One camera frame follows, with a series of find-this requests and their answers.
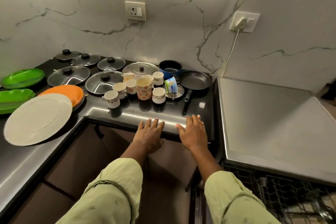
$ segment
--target switch plate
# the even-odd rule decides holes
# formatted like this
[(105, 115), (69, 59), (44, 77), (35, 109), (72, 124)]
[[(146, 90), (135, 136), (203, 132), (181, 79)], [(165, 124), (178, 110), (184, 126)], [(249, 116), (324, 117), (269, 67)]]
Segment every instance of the switch plate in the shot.
[(246, 19), (246, 28), (241, 32), (252, 33), (255, 25), (259, 19), (260, 14), (247, 13), (247, 12), (235, 12), (232, 20), (230, 30), (235, 31), (236, 25), (242, 20)]
[(143, 2), (125, 1), (125, 10), (126, 17), (130, 20), (146, 20), (146, 8)]

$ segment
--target sleeve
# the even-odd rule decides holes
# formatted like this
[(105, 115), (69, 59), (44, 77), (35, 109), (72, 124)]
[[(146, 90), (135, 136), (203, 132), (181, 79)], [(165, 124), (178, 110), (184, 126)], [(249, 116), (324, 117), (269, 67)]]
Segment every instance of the sleeve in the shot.
[(57, 224), (130, 224), (139, 215), (142, 169), (131, 158), (118, 158), (88, 184), (82, 197)]
[(280, 224), (230, 172), (213, 173), (205, 183), (204, 194), (214, 224)]

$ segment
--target hand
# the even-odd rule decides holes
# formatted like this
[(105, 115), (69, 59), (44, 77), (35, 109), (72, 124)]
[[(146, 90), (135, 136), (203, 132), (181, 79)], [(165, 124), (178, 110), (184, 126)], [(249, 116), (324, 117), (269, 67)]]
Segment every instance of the hand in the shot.
[(160, 138), (160, 136), (165, 122), (163, 121), (158, 125), (159, 119), (155, 119), (151, 125), (151, 121), (152, 119), (148, 119), (145, 127), (144, 122), (140, 121), (138, 131), (133, 138), (134, 143), (139, 143), (145, 147), (146, 154), (156, 152), (164, 142), (164, 139)]
[(208, 137), (201, 116), (187, 116), (187, 127), (184, 129), (180, 124), (176, 124), (176, 128), (180, 133), (183, 146), (189, 151), (208, 149)]

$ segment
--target large white plate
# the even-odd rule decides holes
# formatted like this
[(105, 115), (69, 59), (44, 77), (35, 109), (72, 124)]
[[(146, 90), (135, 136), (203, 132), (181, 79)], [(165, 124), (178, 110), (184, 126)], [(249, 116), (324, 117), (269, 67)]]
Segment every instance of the large white plate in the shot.
[(17, 108), (8, 118), (5, 139), (17, 146), (40, 143), (57, 131), (69, 120), (72, 104), (62, 94), (45, 94), (33, 98)]

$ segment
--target power cord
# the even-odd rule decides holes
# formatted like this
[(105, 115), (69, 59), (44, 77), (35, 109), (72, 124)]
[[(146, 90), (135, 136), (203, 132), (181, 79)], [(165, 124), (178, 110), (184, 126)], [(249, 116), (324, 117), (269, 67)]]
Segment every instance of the power cord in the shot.
[(234, 27), (234, 30), (237, 31), (236, 33), (236, 36), (234, 38), (234, 41), (233, 41), (233, 44), (232, 44), (232, 47), (231, 47), (231, 52), (226, 60), (226, 63), (225, 63), (225, 67), (224, 67), (224, 71), (223, 71), (223, 74), (221, 77), (224, 76), (225, 74), (225, 70), (226, 70), (226, 67), (228, 65), (228, 62), (229, 62), (229, 59), (231, 57), (231, 54), (233, 53), (233, 50), (235, 48), (235, 44), (236, 44), (236, 40), (237, 40), (237, 37), (238, 37), (238, 34), (241, 30), (244, 30), (246, 28), (246, 23), (247, 23), (247, 20), (246, 19), (241, 19), (241, 21)]

